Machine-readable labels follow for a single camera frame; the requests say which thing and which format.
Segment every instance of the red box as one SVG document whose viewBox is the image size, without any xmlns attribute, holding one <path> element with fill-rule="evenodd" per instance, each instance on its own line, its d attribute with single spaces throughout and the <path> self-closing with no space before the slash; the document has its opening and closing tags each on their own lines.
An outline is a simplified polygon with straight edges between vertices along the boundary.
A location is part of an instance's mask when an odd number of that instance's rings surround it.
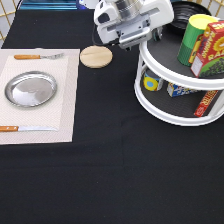
<svg viewBox="0 0 224 224">
<path fill-rule="evenodd" d="M 217 93 L 218 93 L 218 90 L 208 91 L 203 97 L 202 101 L 200 102 L 194 115 L 197 117 L 201 117 L 204 114 L 204 112 L 207 110 L 208 106 L 210 105 L 210 103 L 212 102 L 212 100 L 214 99 Z"/>
<path fill-rule="evenodd" d="M 224 72 L 224 21 L 208 24 L 191 70 L 197 78 Z"/>
</svg>

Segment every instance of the silver plate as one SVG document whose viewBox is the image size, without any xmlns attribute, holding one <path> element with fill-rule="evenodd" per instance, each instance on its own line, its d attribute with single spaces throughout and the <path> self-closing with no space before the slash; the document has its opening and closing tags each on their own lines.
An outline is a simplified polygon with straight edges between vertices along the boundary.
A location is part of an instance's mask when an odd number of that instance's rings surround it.
<svg viewBox="0 0 224 224">
<path fill-rule="evenodd" d="M 57 91 L 53 76 L 39 71 L 16 76 L 5 87 L 6 98 L 14 105 L 34 107 L 48 101 Z"/>
</svg>

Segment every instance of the orange handle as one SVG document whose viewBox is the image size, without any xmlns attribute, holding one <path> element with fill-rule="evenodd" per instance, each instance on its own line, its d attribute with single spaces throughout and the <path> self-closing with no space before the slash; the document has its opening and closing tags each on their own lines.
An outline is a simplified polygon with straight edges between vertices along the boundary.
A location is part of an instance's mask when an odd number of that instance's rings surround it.
<svg viewBox="0 0 224 224">
<path fill-rule="evenodd" d="M 18 131 L 18 126 L 0 126 L 0 132 L 13 132 Z"/>
<path fill-rule="evenodd" d="M 40 59 L 40 55 L 15 55 L 14 58 L 17 60 Z"/>
</svg>

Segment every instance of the knife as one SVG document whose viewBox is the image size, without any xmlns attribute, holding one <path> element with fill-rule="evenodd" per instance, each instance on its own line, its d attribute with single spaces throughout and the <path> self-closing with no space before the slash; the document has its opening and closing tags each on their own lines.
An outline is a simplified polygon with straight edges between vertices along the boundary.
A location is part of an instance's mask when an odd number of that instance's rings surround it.
<svg viewBox="0 0 224 224">
<path fill-rule="evenodd" d="M 17 60 L 24 60 L 24 59 L 58 59 L 64 56 L 64 53 L 62 54 L 56 54 L 52 56 L 40 56 L 40 55 L 14 55 L 14 58 Z"/>
<path fill-rule="evenodd" d="M 0 126 L 0 132 L 16 131 L 57 131 L 57 129 L 45 126 Z"/>
</svg>

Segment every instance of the round wooden disc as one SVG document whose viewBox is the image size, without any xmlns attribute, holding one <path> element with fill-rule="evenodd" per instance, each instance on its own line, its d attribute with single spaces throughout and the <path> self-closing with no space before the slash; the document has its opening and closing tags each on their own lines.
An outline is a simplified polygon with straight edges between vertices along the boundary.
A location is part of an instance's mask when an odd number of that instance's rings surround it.
<svg viewBox="0 0 224 224">
<path fill-rule="evenodd" d="M 112 52 L 106 47 L 87 47 L 80 54 L 81 62 L 89 68 L 105 67 L 112 61 L 112 58 Z"/>
</svg>

